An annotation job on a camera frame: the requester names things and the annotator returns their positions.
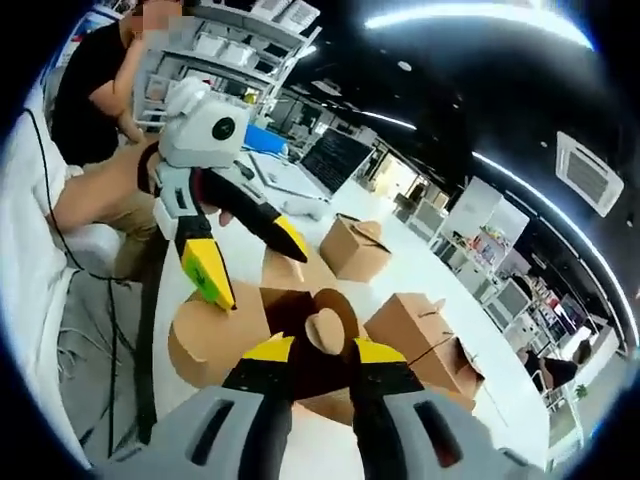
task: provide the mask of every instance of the human arm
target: human arm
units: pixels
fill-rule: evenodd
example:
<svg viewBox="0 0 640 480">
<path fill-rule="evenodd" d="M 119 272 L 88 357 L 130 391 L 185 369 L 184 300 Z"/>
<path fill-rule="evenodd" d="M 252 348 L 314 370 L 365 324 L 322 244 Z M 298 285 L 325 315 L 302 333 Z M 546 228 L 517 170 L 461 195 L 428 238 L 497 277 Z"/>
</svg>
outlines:
<svg viewBox="0 0 640 480">
<path fill-rule="evenodd" d="M 98 168 L 66 181 L 53 208 L 55 223 L 62 233 L 97 221 L 118 202 L 138 191 L 138 164 L 150 143 L 151 140 L 145 140 L 140 144 L 124 147 Z M 160 155 L 156 152 L 147 163 L 151 192 L 155 190 L 153 171 L 159 162 Z M 207 214 L 218 210 L 209 205 L 202 207 Z M 224 227 L 232 219 L 231 214 L 223 211 L 218 221 Z M 47 221 L 53 225 L 52 215 L 47 216 Z"/>
<path fill-rule="evenodd" d="M 132 143 L 144 142 L 144 133 L 136 125 L 128 108 L 118 117 L 118 128 Z"/>
<path fill-rule="evenodd" d="M 540 371 L 542 372 L 542 378 L 544 379 L 544 385 L 548 390 L 553 390 L 555 388 L 553 382 L 553 376 L 547 370 L 547 365 L 544 358 L 540 358 Z"/>
<path fill-rule="evenodd" d="M 136 38 L 127 50 L 115 79 L 101 85 L 89 95 L 89 100 L 104 114 L 120 119 L 127 112 L 138 65 L 145 51 L 144 40 Z"/>
</svg>

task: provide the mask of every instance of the ceiling light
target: ceiling light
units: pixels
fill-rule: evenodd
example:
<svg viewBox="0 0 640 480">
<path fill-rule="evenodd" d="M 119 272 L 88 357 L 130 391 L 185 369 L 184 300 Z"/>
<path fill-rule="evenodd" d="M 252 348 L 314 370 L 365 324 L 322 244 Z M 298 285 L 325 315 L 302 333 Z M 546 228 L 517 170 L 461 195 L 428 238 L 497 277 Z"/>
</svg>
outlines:
<svg viewBox="0 0 640 480">
<path fill-rule="evenodd" d="M 410 123 L 406 123 L 400 120 L 396 120 L 395 118 L 389 118 L 389 117 L 385 117 L 384 115 L 371 113 L 371 112 L 362 112 L 362 113 L 368 117 L 378 118 L 380 120 L 384 120 L 385 122 L 391 122 L 391 123 L 395 123 L 396 125 L 401 125 L 405 128 L 410 128 L 411 130 L 417 130 L 417 128 L 414 125 L 411 125 Z"/>
<path fill-rule="evenodd" d="M 309 55 L 314 53 L 316 50 L 318 50 L 318 47 L 316 47 L 315 45 L 309 45 L 302 52 L 300 52 L 300 56 L 298 58 L 308 57 Z"/>
<path fill-rule="evenodd" d="M 549 200 L 547 197 L 545 197 L 542 193 L 540 193 L 538 190 L 533 188 L 527 182 L 525 182 L 521 178 L 515 176 L 513 173 L 511 173 L 509 170 L 507 170 L 506 168 L 502 167 L 501 165 L 498 165 L 494 161 L 489 160 L 484 155 L 481 155 L 480 153 L 477 153 L 477 152 L 472 152 L 472 153 L 473 153 L 473 156 L 476 157 L 478 160 L 480 160 L 480 161 L 486 163 L 487 165 L 495 168 L 499 172 L 504 173 L 507 177 L 511 178 L 516 183 L 518 183 L 519 185 L 523 186 L 524 188 L 529 190 L 531 193 L 533 193 L 539 200 L 542 201 L 542 203 L 544 203 L 547 207 L 549 207 L 551 210 L 553 210 L 555 212 L 555 214 L 558 215 L 558 217 L 560 217 L 560 219 L 562 219 L 564 221 L 564 223 L 566 223 L 567 226 L 569 226 L 569 228 L 571 228 L 571 230 L 573 230 L 573 232 L 578 236 L 578 238 L 580 238 L 580 240 L 582 240 L 582 242 L 589 249 L 589 251 L 593 254 L 593 256 L 598 260 L 598 262 L 600 262 L 600 264 L 602 265 L 602 267 L 603 267 L 604 271 L 606 272 L 607 276 L 611 280 L 611 283 L 613 283 L 613 286 L 615 287 L 615 290 L 616 290 L 618 296 L 620 297 L 620 301 L 622 302 L 624 310 L 625 310 L 625 312 L 627 314 L 627 317 L 629 319 L 629 324 L 631 326 L 631 332 L 633 333 L 633 339 L 635 340 L 635 344 L 636 344 L 636 346 L 639 345 L 640 344 L 640 338 L 638 336 L 638 326 L 636 325 L 635 316 L 633 315 L 633 311 L 631 310 L 631 305 L 629 305 L 629 302 L 627 301 L 627 297 L 626 297 L 626 295 L 624 293 L 624 290 L 622 289 L 622 285 L 620 285 L 620 282 L 618 281 L 617 277 L 613 273 L 613 270 L 611 269 L 611 267 L 609 266 L 609 264 L 607 263 L 605 258 L 602 256 L 602 254 L 595 247 L 595 245 L 593 243 L 591 243 L 591 240 L 589 240 L 587 235 L 582 230 L 580 230 L 578 228 L 578 226 L 575 223 L 573 223 L 573 221 L 562 210 L 560 210 L 558 207 L 556 207 L 555 204 L 553 204 L 551 202 L 551 200 Z M 616 324 L 618 325 L 618 328 L 620 329 L 620 333 L 623 334 L 622 326 L 620 325 L 620 322 L 618 321 L 617 315 L 615 314 L 615 310 L 612 310 L 612 313 L 614 315 L 614 319 L 616 321 Z"/>
<path fill-rule="evenodd" d="M 567 19 L 548 10 L 517 7 L 515 5 L 493 3 L 427 5 L 370 18 L 365 23 L 365 26 L 367 28 L 382 28 L 410 20 L 446 17 L 495 18 L 526 24 L 593 50 L 593 45 L 591 45 L 589 39 Z"/>
</svg>

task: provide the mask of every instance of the white wall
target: white wall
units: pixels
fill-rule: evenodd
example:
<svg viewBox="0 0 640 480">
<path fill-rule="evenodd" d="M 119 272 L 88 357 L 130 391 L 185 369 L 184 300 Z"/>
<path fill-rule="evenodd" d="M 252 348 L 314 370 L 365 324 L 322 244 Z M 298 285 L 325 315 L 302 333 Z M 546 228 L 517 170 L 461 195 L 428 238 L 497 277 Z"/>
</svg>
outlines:
<svg viewBox="0 0 640 480">
<path fill-rule="evenodd" d="M 511 250 L 507 257 L 500 264 L 500 270 L 503 272 L 518 272 L 524 275 L 529 272 L 531 265 L 520 255 L 517 250 Z"/>
<path fill-rule="evenodd" d="M 498 202 L 498 205 L 496 205 L 488 225 L 501 231 L 513 246 L 520 235 L 522 235 L 528 223 L 529 217 L 514 207 L 505 198 L 502 198 Z"/>
<path fill-rule="evenodd" d="M 473 238 L 487 224 L 502 199 L 495 188 L 474 177 L 451 210 L 443 230 Z"/>
</svg>

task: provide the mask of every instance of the black cable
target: black cable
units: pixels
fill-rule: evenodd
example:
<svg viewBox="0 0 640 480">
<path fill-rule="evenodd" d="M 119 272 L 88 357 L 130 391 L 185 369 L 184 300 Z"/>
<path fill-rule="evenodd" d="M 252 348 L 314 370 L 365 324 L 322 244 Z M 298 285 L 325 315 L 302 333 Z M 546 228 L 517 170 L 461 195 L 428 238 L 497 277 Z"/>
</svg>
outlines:
<svg viewBox="0 0 640 480">
<path fill-rule="evenodd" d="M 86 268 L 84 268 L 73 255 L 73 252 L 69 248 L 69 245 L 67 244 L 67 241 L 65 240 L 64 235 L 60 230 L 55 214 L 53 213 L 53 202 L 51 201 L 51 189 L 49 186 L 49 169 L 47 168 L 47 156 L 44 151 L 44 144 L 42 143 L 42 136 L 40 135 L 40 129 L 38 128 L 36 117 L 33 111 L 31 111 L 31 109 L 29 108 L 24 108 L 22 112 L 23 113 L 26 112 L 31 118 L 31 122 L 33 123 L 33 128 L 35 129 L 36 136 L 38 137 L 38 145 L 40 146 L 40 154 L 42 157 L 42 166 L 44 167 L 44 181 L 45 181 L 45 190 L 47 193 L 47 205 L 49 207 L 49 215 L 51 217 L 51 222 L 53 223 L 53 227 L 56 233 L 58 234 L 58 236 L 60 237 L 60 239 L 62 240 L 62 244 L 64 245 L 64 248 L 66 249 L 67 254 L 71 258 L 73 263 L 75 263 L 80 270 L 86 272 L 89 276 L 97 280 L 107 282 L 107 286 L 108 286 L 107 288 L 109 292 L 109 306 L 110 306 L 109 319 L 111 320 L 111 377 L 110 377 L 110 383 L 109 383 L 109 442 L 108 442 L 108 454 L 109 454 L 109 457 L 111 457 L 111 455 L 113 454 L 113 417 L 114 417 L 114 403 L 115 403 L 115 393 L 116 393 L 116 367 L 117 367 L 116 354 L 117 354 L 117 348 L 118 348 L 117 339 L 119 334 L 124 335 L 124 333 L 122 333 L 122 331 L 120 330 L 120 327 L 116 320 L 115 301 L 113 298 L 113 287 L 111 282 L 112 281 L 124 282 L 126 280 L 122 278 L 116 278 L 116 277 L 103 277 L 101 275 L 92 273 Z"/>
</svg>

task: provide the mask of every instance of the cardboard piece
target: cardboard piece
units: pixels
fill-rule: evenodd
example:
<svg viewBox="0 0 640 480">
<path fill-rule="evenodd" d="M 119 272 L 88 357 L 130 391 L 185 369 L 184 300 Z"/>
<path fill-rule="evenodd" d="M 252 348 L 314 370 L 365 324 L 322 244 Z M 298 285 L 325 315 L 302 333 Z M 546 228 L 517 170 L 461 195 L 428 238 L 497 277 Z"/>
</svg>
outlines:
<svg viewBox="0 0 640 480">
<path fill-rule="evenodd" d="M 296 337 L 290 360 L 293 364 L 294 398 L 296 400 L 324 395 L 348 385 L 345 362 L 352 354 L 352 340 L 361 328 L 349 301 L 330 288 L 315 295 L 310 292 L 261 288 L 262 302 L 272 334 L 283 332 Z M 327 355 L 309 341 L 307 319 L 322 309 L 333 310 L 342 322 L 344 347 L 340 355 Z"/>
<path fill-rule="evenodd" d="M 341 280 L 367 283 L 391 259 L 380 242 L 381 227 L 376 222 L 338 214 L 320 245 L 320 256 Z"/>
<path fill-rule="evenodd" d="M 307 318 L 307 338 L 314 347 L 327 355 L 340 355 L 344 349 L 342 320 L 330 308 L 323 308 Z"/>
<path fill-rule="evenodd" d="M 267 248 L 262 262 L 262 286 L 316 293 L 336 284 L 336 276 L 318 252 L 309 248 L 307 263 L 298 263 Z"/>
<path fill-rule="evenodd" d="M 436 307 L 422 294 L 394 294 L 365 328 L 402 353 L 421 381 L 473 399 L 484 377 Z"/>
<path fill-rule="evenodd" d="M 408 363 L 453 336 L 436 306 L 421 293 L 396 293 L 366 322 L 371 340 L 402 353 Z"/>
<path fill-rule="evenodd" d="M 194 387 L 222 384 L 242 355 L 271 337 L 259 288 L 231 283 L 236 310 L 225 312 L 196 292 L 171 324 L 169 358 L 178 375 Z"/>
<path fill-rule="evenodd" d="M 484 382 L 484 376 L 473 365 L 457 337 L 435 347 L 409 366 L 421 381 L 470 399 L 476 396 Z"/>
</svg>

